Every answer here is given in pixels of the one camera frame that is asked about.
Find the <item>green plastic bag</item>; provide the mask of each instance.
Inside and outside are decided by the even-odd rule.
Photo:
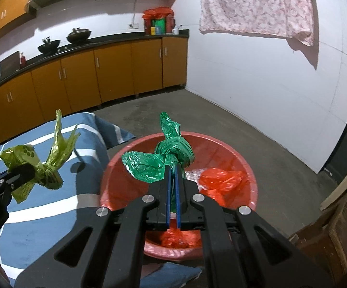
[[[32,145],[17,145],[0,154],[0,158],[7,166],[8,171],[25,163],[34,166],[34,179],[12,192],[12,197],[18,204],[27,199],[36,183],[48,189],[59,189],[63,185],[63,180],[57,170],[71,156],[80,133],[76,134],[76,125],[69,138],[65,139],[61,134],[61,117],[61,111],[57,110],[54,143],[45,163],[40,161]]]
[[[125,168],[135,179],[147,183],[162,180],[165,166],[174,167],[178,163],[182,166],[185,178],[184,168],[195,160],[191,146],[180,134],[180,124],[172,121],[166,112],[162,112],[160,125],[165,140],[157,144],[154,154],[132,151],[122,155]]]

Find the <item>metal bolt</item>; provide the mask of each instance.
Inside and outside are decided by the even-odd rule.
[[[106,207],[101,207],[96,210],[97,216],[106,216],[109,213],[108,209]]]
[[[247,215],[251,213],[251,208],[247,206],[241,206],[239,207],[239,212],[243,215]]]
[[[205,197],[202,194],[194,194],[192,196],[192,199],[196,202],[202,202],[202,201],[204,201]]]
[[[144,195],[142,200],[144,202],[153,202],[155,200],[155,197],[152,195]]]

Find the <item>countertop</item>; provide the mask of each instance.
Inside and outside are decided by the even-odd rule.
[[[52,61],[55,59],[58,59],[60,57],[63,57],[65,55],[70,55],[75,52],[84,51],[92,48],[97,48],[102,45],[111,44],[111,43],[117,43],[117,42],[124,42],[124,41],[135,41],[135,40],[150,40],[150,39],[161,39],[163,37],[174,37],[174,38],[188,38],[189,37],[189,30],[180,30],[180,34],[174,35],[174,34],[161,34],[158,36],[146,36],[143,31],[140,32],[128,32],[128,33],[121,33],[121,34],[110,34],[107,36],[102,37],[96,37],[88,39],[86,43],[81,45],[73,45],[73,44],[67,44],[64,46],[61,46],[57,49],[57,52],[53,55],[44,56],[44,54],[38,55],[36,57],[33,57],[29,60],[27,60],[27,65],[24,68],[21,68],[20,70],[17,70],[10,76],[0,79],[0,86],[4,84],[5,82],[8,82],[12,78],[17,77],[18,75],[30,71],[36,66],[42,65],[48,61]]]

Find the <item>red tub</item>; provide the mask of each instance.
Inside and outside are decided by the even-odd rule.
[[[226,171],[245,171],[248,175],[248,185],[244,186],[236,197],[227,201],[227,207],[236,209],[246,205],[255,210],[257,201],[257,184],[255,176],[247,161],[228,144],[199,133],[182,132],[182,136],[191,145],[195,161],[186,171],[202,168],[220,168]],[[162,133],[148,135],[133,141],[120,150],[109,162],[104,172],[101,184],[100,203],[103,207],[117,210],[125,207],[135,198],[145,195],[149,184],[136,180],[124,167],[121,156],[125,152],[153,153],[158,142],[164,140]],[[157,243],[157,232],[148,232],[144,253],[151,257],[179,261],[201,258],[202,248],[165,248]]]

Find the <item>gray floor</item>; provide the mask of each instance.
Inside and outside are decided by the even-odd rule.
[[[324,172],[316,175],[255,128],[186,90],[128,100],[97,110],[95,114],[142,137],[161,132],[162,111],[180,123],[182,131],[213,136],[243,155],[257,180],[257,213],[285,236],[317,219],[320,203],[336,187]],[[109,150],[109,155],[121,147]],[[199,282],[193,284],[191,287],[205,287]]]

